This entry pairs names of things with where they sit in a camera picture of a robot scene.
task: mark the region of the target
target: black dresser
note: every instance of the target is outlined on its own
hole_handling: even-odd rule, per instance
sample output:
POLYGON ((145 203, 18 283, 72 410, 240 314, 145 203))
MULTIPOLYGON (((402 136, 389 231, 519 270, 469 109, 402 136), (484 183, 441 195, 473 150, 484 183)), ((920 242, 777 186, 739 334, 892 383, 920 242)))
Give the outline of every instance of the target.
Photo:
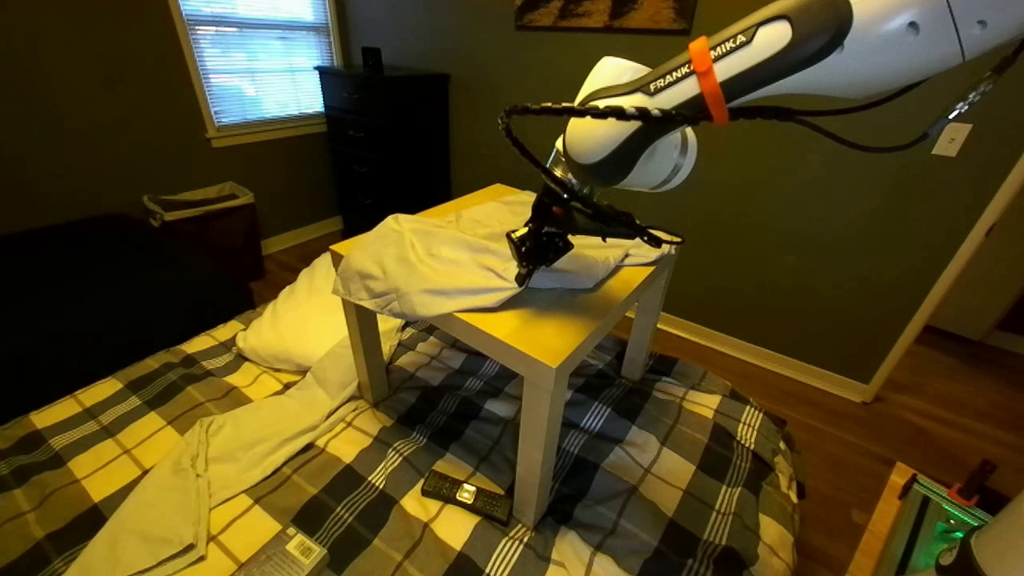
POLYGON ((346 236, 451 198, 447 72, 318 70, 346 236))

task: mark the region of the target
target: box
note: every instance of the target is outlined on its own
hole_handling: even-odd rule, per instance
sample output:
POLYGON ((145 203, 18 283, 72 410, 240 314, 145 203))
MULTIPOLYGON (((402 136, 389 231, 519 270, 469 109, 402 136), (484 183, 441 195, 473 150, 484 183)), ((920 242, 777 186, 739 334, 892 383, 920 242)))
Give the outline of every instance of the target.
POLYGON ((166 236, 209 252, 227 276, 263 279, 257 195, 238 183, 145 195, 152 226, 166 236))

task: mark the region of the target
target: plaid blanket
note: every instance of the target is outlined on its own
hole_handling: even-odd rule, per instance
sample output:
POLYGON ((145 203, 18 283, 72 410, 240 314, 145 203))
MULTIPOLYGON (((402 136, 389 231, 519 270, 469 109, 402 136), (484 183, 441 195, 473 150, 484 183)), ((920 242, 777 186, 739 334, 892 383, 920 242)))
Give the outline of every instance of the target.
MULTIPOLYGON (((284 391, 245 363, 245 317, 0 428, 0 572, 64 572, 192 428, 284 391)), ((617 374, 603 338, 572 374, 552 500, 537 528, 419 493, 426 469, 512 493, 519 376, 427 327, 389 397, 211 512, 195 572, 790 572, 795 490, 783 432, 697 366, 617 374)))

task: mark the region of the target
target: white cloth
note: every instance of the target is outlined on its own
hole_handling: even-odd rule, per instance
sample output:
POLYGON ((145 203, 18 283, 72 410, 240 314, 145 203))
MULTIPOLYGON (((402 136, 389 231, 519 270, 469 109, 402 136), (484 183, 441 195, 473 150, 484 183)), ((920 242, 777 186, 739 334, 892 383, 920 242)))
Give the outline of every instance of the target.
MULTIPOLYGON (((527 222, 532 203, 532 191, 512 191, 447 218, 389 215, 341 259, 340 294, 407 321, 498 307, 521 291, 504 231, 527 222)), ((572 236, 572 250, 537 270, 527 288, 596 288, 617 264, 659 255, 640 239, 572 236)))
MULTIPOLYGON (((385 356, 394 352, 396 335, 396 324, 380 327, 385 356)), ((201 560, 211 509, 332 428, 353 405, 346 401, 354 391, 353 342, 340 338, 280 397, 195 423, 182 445, 131 490, 67 572, 178 572, 201 560)))

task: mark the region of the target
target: olive green wall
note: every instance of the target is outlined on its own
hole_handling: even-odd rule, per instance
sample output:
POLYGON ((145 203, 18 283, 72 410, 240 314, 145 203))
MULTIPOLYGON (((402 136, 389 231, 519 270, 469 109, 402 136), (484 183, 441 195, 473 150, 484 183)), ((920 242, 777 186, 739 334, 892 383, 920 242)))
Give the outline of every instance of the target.
MULTIPOLYGON (((515 32, 512 0, 340 0, 348 58, 451 72, 453 179, 533 186, 496 128, 507 103, 572 98, 598 54, 659 63, 686 39, 515 32)), ((757 4, 705 0, 697 32, 757 4)), ((945 72, 911 98, 835 120, 899 141, 936 117, 982 67, 945 72)), ((852 154, 783 126, 699 128, 699 164, 667 195, 607 198, 689 236, 664 309, 824 371, 869 381, 920 299, 1024 150, 1024 67, 974 113, 955 161, 929 148, 852 154)), ((533 150, 558 126, 524 128, 533 150)))
POLYGON ((263 234, 337 215, 326 136, 215 150, 166 0, 0 7, 0 234, 238 179, 263 234))

